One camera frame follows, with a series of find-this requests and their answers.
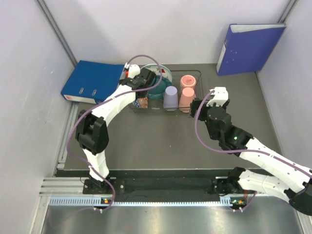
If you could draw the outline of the blue and orange patterned bowl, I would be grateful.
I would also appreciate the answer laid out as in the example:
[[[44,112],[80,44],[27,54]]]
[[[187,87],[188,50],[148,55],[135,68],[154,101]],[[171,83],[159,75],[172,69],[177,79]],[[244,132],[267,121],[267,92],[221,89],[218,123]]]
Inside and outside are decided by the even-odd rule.
[[[148,98],[147,97],[138,98],[133,102],[133,105],[137,108],[146,109],[148,108]]]

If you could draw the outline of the pink plastic cup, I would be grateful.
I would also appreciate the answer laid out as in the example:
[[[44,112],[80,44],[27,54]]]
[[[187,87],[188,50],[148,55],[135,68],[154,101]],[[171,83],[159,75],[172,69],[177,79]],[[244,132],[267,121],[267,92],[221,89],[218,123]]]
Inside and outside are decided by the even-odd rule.
[[[184,88],[182,90],[178,105],[180,111],[188,113],[190,111],[190,106],[194,98],[195,98],[194,89],[190,87]]]

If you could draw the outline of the lilac plastic cup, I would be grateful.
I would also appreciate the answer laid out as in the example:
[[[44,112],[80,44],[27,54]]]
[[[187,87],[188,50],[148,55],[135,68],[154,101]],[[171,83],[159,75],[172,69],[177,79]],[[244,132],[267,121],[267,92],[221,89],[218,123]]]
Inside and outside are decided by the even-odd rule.
[[[177,89],[174,86],[168,86],[164,93],[163,107],[167,111],[174,111],[178,107]]]

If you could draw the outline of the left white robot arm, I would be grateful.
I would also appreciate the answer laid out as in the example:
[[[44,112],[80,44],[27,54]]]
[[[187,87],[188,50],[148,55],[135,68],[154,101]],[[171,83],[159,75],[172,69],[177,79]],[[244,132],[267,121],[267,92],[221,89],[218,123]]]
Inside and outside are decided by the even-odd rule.
[[[147,96],[147,88],[156,83],[156,74],[146,68],[134,71],[129,68],[129,77],[121,79],[117,89],[100,105],[85,115],[76,128],[75,138],[89,163],[89,179],[99,193],[109,191],[111,182],[106,177],[105,149],[109,143],[108,126],[127,105]]]

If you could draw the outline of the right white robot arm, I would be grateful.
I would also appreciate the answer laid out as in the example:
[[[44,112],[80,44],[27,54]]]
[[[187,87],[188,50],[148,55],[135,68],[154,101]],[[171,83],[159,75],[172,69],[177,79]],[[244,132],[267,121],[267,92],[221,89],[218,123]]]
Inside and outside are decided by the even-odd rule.
[[[218,141],[219,152],[226,152],[249,161],[269,175],[235,167],[226,180],[226,192],[252,190],[277,197],[305,215],[312,214],[312,170],[295,163],[262,144],[252,134],[232,124],[226,112],[229,101],[221,106],[210,105],[195,98],[190,105],[190,116],[203,121],[211,140]]]

